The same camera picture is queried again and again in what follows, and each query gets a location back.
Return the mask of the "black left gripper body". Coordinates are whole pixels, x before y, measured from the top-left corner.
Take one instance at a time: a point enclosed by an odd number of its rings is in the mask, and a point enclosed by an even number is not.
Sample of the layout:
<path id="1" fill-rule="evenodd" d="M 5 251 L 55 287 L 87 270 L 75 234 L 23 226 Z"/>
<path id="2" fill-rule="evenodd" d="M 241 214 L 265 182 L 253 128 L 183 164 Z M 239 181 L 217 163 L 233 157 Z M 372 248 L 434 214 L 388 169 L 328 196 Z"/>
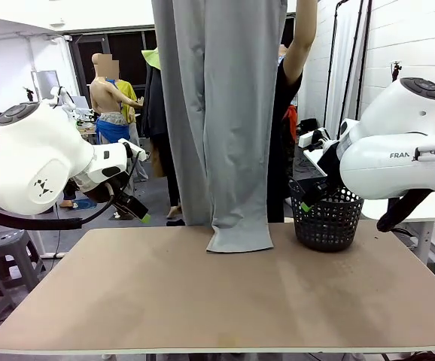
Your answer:
<path id="1" fill-rule="evenodd" d="M 92 190 L 84 192 L 84 195 L 95 203 L 105 204 L 103 211 L 115 204 L 118 209 L 128 211 L 126 198 L 123 196 L 123 187 L 124 176 L 116 175 L 98 184 Z"/>

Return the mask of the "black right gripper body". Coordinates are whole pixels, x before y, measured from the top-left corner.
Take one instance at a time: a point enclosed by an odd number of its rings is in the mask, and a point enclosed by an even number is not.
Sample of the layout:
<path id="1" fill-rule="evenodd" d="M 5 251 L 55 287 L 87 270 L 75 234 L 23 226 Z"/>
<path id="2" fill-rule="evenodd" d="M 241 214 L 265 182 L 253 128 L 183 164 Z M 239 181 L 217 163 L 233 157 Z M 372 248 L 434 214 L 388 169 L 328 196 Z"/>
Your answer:
<path id="1" fill-rule="evenodd" d="M 318 160 L 319 168 L 325 173 L 321 184 L 325 188 L 340 188 L 342 178 L 339 171 L 340 160 L 337 155 L 338 141 L 334 141 L 329 147 L 323 150 L 321 158 Z"/>

